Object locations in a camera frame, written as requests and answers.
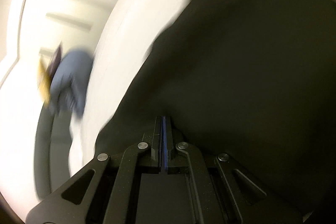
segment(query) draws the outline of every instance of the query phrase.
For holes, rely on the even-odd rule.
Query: dark cloth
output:
[[[301,213],[336,162],[332,0],[191,0],[155,40],[98,155],[123,152],[156,115],[206,153],[227,152]]]

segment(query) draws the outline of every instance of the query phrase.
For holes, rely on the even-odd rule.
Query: blue strip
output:
[[[168,172],[168,149],[167,149],[167,129],[166,129],[166,117],[162,116],[162,129],[163,129],[163,162],[165,171]]]

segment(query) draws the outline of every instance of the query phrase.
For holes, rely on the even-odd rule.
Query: screw head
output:
[[[218,159],[220,161],[228,161],[229,160],[229,155],[225,154],[225,153],[221,153],[221,154],[218,155]]]
[[[186,142],[180,142],[180,143],[178,143],[177,144],[177,147],[179,148],[179,149],[187,149],[188,148],[188,143],[186,143]]]
[[[139,149],[146,149],[147,147],[148,147],[148,143],[145,143],[145,142],[138,143]]]
[[[97,159],[98,159],[99,161],[104,161],[104,160],[107,160],[108,157],[109,157],[109,156],[108,156],[106,153],[101,153],[101,154],[98,155]]]

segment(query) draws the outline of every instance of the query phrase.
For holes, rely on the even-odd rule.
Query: white fabric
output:
[[[80,157],[71,153],[71,175],[93,158],[99,131],[115,113],[150,45],[188,3],[189,0],[118,0],[95,51],[83,119],[72,123],[72,132],[79,136],[72,146],[82,153]]]

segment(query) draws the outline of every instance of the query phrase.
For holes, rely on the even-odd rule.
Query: yellow object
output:
[[[50,77],[47,73],[43,60],[40,58],[38,69],[37,69],[37,88],[40,91],[41,97],[44,103],[47,105],[50,101]]]

